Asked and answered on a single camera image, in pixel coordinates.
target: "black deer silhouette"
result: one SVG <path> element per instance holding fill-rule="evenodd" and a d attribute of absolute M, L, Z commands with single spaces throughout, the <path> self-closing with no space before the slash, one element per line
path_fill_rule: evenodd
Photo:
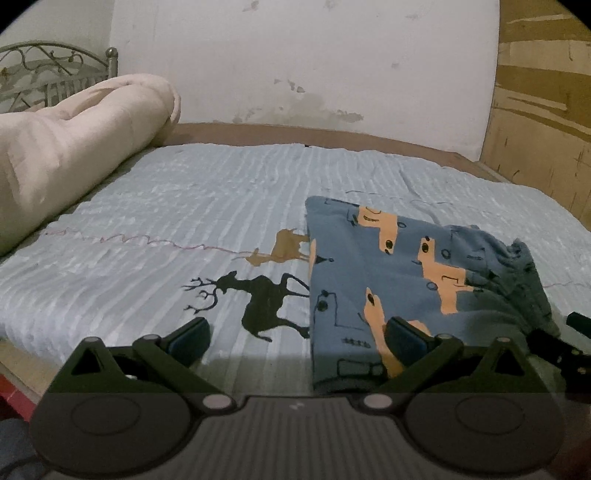
<path fill-rule="evenodd" d="M 189 291 L 195 290 L 196 288 L 213 285 L 214 289 L 212 293 L 206 290 L 200 290 L 197 294 L 197 296 L 203 299 L 213 297 L 213 303 L 210 306 L 202 309 L 197 309 L 189 305 L 185 308 L 185 310 L 193 310 L 195 314 L 199 314 L 199 312 L 204 312 L 206 310 L 211 310 L 217 305 L 218 290 L 223 294 L 225 294 L 229 289 L 241 290 L 251 295 L 251 299 L 244 309 L 244 315 L 242 316 L 242 327 L 247 332 L 254 335 L 256 338 L 260 338 L 266 342 L 271 342 L 272 340 L 269 337 L 261 336 L 261 332 L 266 332 L 276 327 L 286 326 L 296 330 L 302 336 L 302 338 L 310 338 L 309 327 L 302 327 L 294 322 L 279 318 L 277 316 L 277 312 L 283 305 L 283 299 L 285 297 L 289 295 L 295 297 L 310 297 L 309 295 L 291 291 L 289 288 L 287 288 L 287 281 L 292 278 L 302 285 L 306 290 L 310 291 L 308 285 L 289 273 L 284 273 L 282 275 L 279 285 L 273 283 L 264 275 L 259 275 L 252 280 L 238 280 L 236 278 L 236 273 L 237 272 L 235 270 L 231 271 L 217 280 L 206 278 L 206 281 L 203 281 L 201 278 L 192 278 L 191 283 L 196 284 L 183 285 L 183 288 L 186 291 Z"/>

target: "bolt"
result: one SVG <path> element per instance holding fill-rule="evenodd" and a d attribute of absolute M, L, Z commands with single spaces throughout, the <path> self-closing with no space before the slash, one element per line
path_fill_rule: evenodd
<path fill-rule="evenodd" d="M 212 394 L 203 399 L 203 405 L 209 410 L 224 410 L 232 405 L 232 399 L 227 395 Z"/>
<path fill-rule="evenodd" d="M 363 399 L 367 408 L 372 410 L 385 410 L 392 406 L 392 399 L 383 393 L 372 393 Z"/>

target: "antlers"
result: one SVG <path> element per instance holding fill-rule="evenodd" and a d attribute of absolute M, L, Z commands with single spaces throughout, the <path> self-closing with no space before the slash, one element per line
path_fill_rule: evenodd
<path fill-rule="evenodd" d="M 205 300 L 207 300 L 208 297 L 213 297 L 213 303 L 209 306 L 209 307 L 205 307 L 204 309 L 197 309 L 195 307 L 193 307 L 192 305 L 187 305 L 185 307 L 185 310 L 193 310 L 195 312 L 195 315 L 199 314 L 199 312 L 205 312 L 206 310 L 211 310 L 212 308 L 214 308 L 217 305 L 217 283 L 212 280 L 211 278 L 206 278 L 205 279 L 207 281 L 204 282 L 203 280 L 201 280 L 201 278 L 192 278 L 191 282 L 199 282 L 197 285 L 183 285 L 183 288 L 185 291 L 190 291 L 190 290 L 195 290 L 196 288 L 199 287 L 207 287 L 209 285 L 214 285 L 215 288 L 213 289 L 213 292 L 209 293 L 207 290 L 200 290 L 199 293 L 197 293 L 197 298 L 201 297 Z"/>

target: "beige comforter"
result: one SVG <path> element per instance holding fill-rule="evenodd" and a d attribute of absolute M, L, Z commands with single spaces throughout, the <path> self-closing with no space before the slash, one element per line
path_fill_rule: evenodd
<path fill-rule="evenodd" d="M 106 178 L 160 144 L 180 98 L 150 74 L 115 77 L 58 105 L 0 115 L 0 256 Z"/>

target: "bed frame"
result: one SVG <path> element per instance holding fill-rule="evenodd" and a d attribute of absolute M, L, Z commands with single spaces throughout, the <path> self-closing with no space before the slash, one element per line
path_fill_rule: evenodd
<path fill-rule="evenodd" d="M 117 76 L 119 53 L 104 56 L 74 45 L 30 41 L 0 47 L 0 113 L 54 106 Z"/>

